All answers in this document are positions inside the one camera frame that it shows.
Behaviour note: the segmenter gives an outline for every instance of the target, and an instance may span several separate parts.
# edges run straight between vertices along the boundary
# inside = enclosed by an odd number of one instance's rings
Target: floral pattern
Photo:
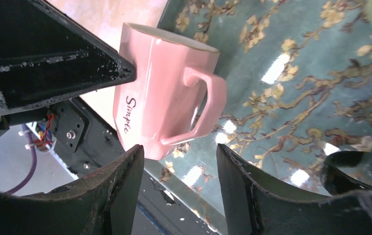
[[[174,32],[218,48],[215,73],[228,83],[212,134],[163,160],[174,163],[182,180],[200,169],[189,186],[199,197],[222,210],[214,199],[220,193],[216,143],[290,184],[302,170],[309,177],[299,187],[319,193],[326,193],[320,170],[328,154],[372,149],[372,26],[365,0],[186,2]]]

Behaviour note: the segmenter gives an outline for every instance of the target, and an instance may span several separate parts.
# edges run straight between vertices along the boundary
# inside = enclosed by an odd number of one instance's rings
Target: screw
[[[74,139],[76,137],[76,133],[73,130],[70,130],[68,133],[66,133],[66,137],[68,139]]]

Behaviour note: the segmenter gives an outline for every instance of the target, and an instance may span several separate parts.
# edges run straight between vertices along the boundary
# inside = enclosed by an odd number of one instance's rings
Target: mug handle
[[[184,69],[184,85],[193,87],[200,80],[203,80],[207,86],[207,102],[196,126],[188,133],[162,139],[162,144],[175,145],[207,136],[218,122],[226,105],[226,82],[223,78],[200,69],[192,67]]]

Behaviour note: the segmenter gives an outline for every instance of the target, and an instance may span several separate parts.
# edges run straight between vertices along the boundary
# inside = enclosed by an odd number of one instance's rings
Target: purple cable
[[[27,126],[25,124],[22,124],[21,127],[23,128],[23,131],[28,130]],[[28,143],[33,144],[33,138],[31,137],[31,132],[27,132],[25,134],[27,137]],[[21,181],[18,185],[16,185],[14,188],[8,190],[7,194],[13,194],[16,193],[18,190],[22,189],[33,177],[34,172],[36,171],[36,165],[37,165],[37,155],[36,155],[36,149],[34,146],[30,148],[31,151],[31,168],[30,171],[28,172],[27,176]]]

